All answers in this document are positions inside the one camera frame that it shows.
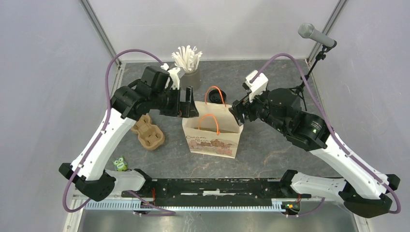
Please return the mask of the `brown paper takeout bag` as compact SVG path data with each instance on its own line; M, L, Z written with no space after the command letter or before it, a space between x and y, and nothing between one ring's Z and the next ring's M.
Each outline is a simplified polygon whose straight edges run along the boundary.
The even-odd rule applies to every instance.
M234 115L229 111L232 107L210 103L207 100L195 101L198 117L182 119L182 128L189 149L192 153L236 157L243 126L239 126Z

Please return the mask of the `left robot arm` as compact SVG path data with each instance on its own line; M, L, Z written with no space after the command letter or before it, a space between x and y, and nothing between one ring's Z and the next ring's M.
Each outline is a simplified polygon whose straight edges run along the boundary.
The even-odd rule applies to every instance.
M192 87L186 88L181 101L181 68L165 70L156 66L145 68L142 77L118 88L90 142L71 163L63 163L59 172L85 196L99 202L112 192L134 190L140 197L148 196L152 184L141 171L107 171L106 163L124 135L141 116L150 110L171 117L198 117Z

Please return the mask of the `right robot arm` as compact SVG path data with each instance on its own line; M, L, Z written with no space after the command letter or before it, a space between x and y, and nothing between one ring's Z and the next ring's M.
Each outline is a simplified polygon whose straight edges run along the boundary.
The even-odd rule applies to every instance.
M292 145L329 164L339 178L316 177L296 170L282 176L279 191L285 197L308 194L342 203L364 218L391 213L400 179L382 174L351 151L318 115L304 112L300 97L289 88L248 93L230 107L238 124L260 120L280 132Z

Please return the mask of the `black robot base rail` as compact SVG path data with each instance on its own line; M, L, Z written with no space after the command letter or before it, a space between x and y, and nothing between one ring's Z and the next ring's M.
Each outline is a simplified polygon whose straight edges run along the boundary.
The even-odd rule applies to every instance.
M311 198L286 187L278 178L158 178L136 192L155 206L233 208L272 206L273 199Z

